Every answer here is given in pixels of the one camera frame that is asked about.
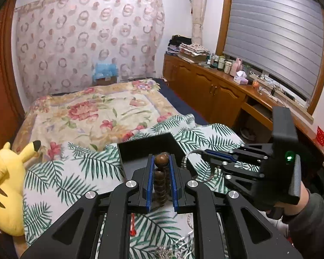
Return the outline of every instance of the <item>yellow stuffed toy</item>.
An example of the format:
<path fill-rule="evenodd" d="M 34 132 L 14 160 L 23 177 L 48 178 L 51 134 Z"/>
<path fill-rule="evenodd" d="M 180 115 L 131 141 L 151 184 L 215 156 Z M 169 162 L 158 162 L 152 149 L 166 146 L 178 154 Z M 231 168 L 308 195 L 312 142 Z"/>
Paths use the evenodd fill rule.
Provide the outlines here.
<path fill-rule="evenodd" d="M 0 150 L 0 230 L 13 236 L 24 235 L 23 183 L 28 161 L 41 147 L 36 140 L 29 143 L 18 155 L 7 142 Z"/>

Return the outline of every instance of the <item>window frame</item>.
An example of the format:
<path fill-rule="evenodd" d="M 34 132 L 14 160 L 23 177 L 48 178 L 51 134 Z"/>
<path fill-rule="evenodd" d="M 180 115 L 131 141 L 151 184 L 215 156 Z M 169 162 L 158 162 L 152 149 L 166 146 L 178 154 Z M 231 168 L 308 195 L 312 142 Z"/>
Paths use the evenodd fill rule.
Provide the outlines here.
<path fill-rule="evenodd" d="M 217 46 L 216 46 L 216 55 L 222 55 L 224 51 L 224 47 L 226 44 L 228 26 L 229 26 L 229 18 L 230 18 L 230 10 L 232 7 L 232 0 L 224 0 L 223 1 L 223 10 L 222 10 L 222 18 L 220 25 L 220 32 L 218 34 Z M 322 7 L 322 14 L 324 20 L 324 8 Z M 313 90 L 313 94 L 310 100 L 310 105 L 307 108 L 307 113 L 311 116 L 313 115 L 315 108 L 318 104 L 320 95 L 322 94 L 324 87 L 324 42 L 323 42 L 323 54 L 322 60 L 320 64 L 319 74 L 317 78 L 316 85 Z"/>

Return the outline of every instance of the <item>metal bolt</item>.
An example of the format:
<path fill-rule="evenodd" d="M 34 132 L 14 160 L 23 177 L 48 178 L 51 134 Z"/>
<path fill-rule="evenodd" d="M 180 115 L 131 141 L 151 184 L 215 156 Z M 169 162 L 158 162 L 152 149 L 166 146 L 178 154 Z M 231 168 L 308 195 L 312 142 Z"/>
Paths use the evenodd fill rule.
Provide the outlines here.
<path fill-rule="evenodd" d="M 87 199 L 93 199 L 96 196 L 96 193 L 94 191 L 89 191 L 85 193 L 85 197 Z"/>
<path fill-rule="evenodd" d="M 232 199 L 237 199 L 239 197 L 239 193 L 237 191 L 230 191 L 228 193 L 228 196 L 231 197 Z"/>
<path fill-rule="evenodd" d="M 196 180 L 190 180 L 189 182 L 187 182 L 187 185 L 191 188 L 195 188 L 198 186 L 198 182 Z"/>
<path fill-rule="evenodd" d="M 137 182 L 135 182 L 134 180 L 128 180 L 126 182 L 126 186 L 129 188 L 133 188 L 133 187 L 137 186 Z"/>

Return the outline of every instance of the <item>human hand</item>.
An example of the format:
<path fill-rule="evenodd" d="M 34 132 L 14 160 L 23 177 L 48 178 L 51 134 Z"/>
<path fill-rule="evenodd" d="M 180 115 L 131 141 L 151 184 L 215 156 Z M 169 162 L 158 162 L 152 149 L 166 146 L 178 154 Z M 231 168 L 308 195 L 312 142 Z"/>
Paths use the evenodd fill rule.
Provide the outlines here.
<path fill-rule="evenodd" d="M 301 182 L 300 200 L 297 205 L 278 202 L 275 204 L 275 207 L 283 207 L 285 215 L 296 215 L 299 214 L 307 205 L 309 197 L 310 196 L 304 183 Z"/>

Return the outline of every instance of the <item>open black box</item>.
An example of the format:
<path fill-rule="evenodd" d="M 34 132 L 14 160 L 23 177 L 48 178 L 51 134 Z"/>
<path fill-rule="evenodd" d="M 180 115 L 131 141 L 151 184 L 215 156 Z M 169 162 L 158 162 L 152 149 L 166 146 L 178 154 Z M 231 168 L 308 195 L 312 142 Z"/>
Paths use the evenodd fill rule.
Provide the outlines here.
<path fill-rule="evenodd" d="M 174 154 L 178 166 L 185 157 L 185 153 L 170 133 L 119 143 L 118 149 L 127 180 L 132 178 L 136 169 L 146 167 L 149 154 L 158 155 L 161 152 Z"/>

